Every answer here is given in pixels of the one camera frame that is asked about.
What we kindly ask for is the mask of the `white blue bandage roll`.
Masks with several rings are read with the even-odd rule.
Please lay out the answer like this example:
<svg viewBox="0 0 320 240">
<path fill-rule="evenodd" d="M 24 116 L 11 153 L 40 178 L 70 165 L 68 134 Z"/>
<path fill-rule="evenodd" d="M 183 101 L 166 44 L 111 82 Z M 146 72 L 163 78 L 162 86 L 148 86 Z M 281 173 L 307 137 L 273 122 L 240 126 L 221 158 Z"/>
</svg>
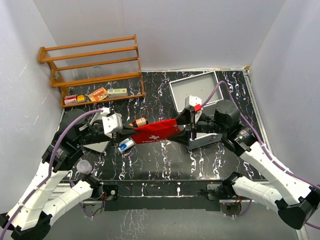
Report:
<svg viewBox="0 0 320 240">
<path fill-rule="evenodd" d="M 125 139 L 124 141 L 122 141 L 117 150 L 120 152 L 120 153 L 123 153 L 124 151 L 132 148 L 133 146 L 135 145 L 135 142 L 132 140 L 132 139 Z"/>
</svg>

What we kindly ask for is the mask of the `brown bottle orange cap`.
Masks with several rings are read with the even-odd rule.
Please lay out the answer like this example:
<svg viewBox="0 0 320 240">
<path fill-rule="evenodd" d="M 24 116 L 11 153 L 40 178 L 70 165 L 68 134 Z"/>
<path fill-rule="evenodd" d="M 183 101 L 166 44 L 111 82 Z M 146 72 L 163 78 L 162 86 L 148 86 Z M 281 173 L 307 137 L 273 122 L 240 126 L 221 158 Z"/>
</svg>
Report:
<svg viewBox="0 0 320 240">
<path fill-rule="evenodd" d="M 141 118 L 138 118 L 138 119 L 134 120 L 129 125 L 134 127 L 134 128 L 139 128 L 139 127 L 142 127 L 142 126 L 146 126 L 148 124 L 149 124 L 148 119 L 146 117 L 141 117 Z"/>
</svg>

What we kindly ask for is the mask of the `red fabric medicine pouch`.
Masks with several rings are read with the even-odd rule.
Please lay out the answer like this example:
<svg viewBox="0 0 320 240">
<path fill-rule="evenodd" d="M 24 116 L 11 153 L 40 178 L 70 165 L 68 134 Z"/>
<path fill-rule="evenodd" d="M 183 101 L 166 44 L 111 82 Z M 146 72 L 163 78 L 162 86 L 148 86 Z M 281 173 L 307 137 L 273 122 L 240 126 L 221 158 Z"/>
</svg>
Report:
<svg viewBox="0 0 320 240">
<path fill-rule="evenodd" d="M 134 131 L 135 134 L 133 134 L 131 138 L 136 145 L 139 145 L 167 140 L 169 137 L 181 133 L 182 130 L 173 118 L 149 123 L 135 128 Z"/>
</svg>

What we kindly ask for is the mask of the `grey plastic tray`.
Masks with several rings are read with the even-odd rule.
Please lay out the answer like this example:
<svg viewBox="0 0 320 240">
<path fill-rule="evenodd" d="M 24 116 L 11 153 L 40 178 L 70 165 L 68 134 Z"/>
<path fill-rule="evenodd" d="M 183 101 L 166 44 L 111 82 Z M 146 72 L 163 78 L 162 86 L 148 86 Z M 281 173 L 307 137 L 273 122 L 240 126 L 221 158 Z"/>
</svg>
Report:
<svg viewBox="0 0 320 240">
<path fill-rule="evenodd" d="M 82 138 L 81 145 L 87 149 L 102 153 L 110 143 L 111 136 L 104 134 L 102 116 L 95 114 L 91 119 L 88 132 Z"/>
</svg>

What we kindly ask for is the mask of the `grey storage box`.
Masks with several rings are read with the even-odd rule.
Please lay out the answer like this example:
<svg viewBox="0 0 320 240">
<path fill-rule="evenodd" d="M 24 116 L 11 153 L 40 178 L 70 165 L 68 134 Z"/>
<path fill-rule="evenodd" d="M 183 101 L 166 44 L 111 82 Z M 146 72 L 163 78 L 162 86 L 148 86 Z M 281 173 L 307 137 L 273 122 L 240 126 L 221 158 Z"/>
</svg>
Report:
<svg viewBox="0 0 320 240">
<path fill-rule="evenodd" d="M 202 104 L 212 93 L 219 80 L 215 71 L 174 80 L 169 83 L 170 93 L 173 99 L 175 110 L 181 113 L 184 107 L 189 103 L 189 96 L 193 96 L 198 104 Z M 192 140 L 187 138 L 186 146 L 193 150 L 211 143 L 220 141 L 220 133 L 198 133 Z"/>
</svg>

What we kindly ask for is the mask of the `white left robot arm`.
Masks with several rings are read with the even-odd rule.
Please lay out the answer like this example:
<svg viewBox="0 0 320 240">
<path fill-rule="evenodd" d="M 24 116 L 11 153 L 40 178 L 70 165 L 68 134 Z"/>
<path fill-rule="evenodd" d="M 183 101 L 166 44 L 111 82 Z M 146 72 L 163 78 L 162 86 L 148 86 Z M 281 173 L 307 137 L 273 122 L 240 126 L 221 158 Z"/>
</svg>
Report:
<svg viewBox="0 0 320 240">
<path fill-rule="evenodd" d="M 83 156 L 81 146 L 113 141 L 131 136 L 134 127 L 124 124 L 122 116 L 104 107 L 85 112 L 69 111 L 59 124 L 51 144 L 42 156 L 38 170 L 17 204 L 0 215 L 3 231 L 11 231 L 14 240 L 42 240 L 54 222 L 87 199 L 103 195 L 102 181 L 91 170 L 82 170 L 83 177 L 53 200 L 50 197 L 58 184 Z"/>
</svg>

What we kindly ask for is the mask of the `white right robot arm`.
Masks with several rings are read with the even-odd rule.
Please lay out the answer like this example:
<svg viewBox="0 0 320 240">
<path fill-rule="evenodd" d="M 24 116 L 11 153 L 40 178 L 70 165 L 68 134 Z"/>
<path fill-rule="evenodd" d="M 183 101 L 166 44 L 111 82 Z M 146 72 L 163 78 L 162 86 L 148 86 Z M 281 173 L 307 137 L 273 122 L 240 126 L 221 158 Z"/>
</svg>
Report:
<svg viewBox="0 0 320 240">
<path fill-rule="evenodd" d="M 197 133 L 218 134 L 223 145 L 236 156 L 252 165 L 272 185 L 267 187 L 233 172 L 216 189 L 202 190 L 202 195 L 233 199 L 249 198 L 277 212 L 283 222 L 299 230 L 320 206 L 320 189 L 311 186 L 285 168 L 263 144 L 254 130 L 240 122 L 241 113 L 231 100 L 216 102 L 214 114 L 202 112 L 201 99 L 192 95 L 185 99 L 183 111 L 175 118 L 182 133 L 169 140 L 190 143 Z"/>
</svg>

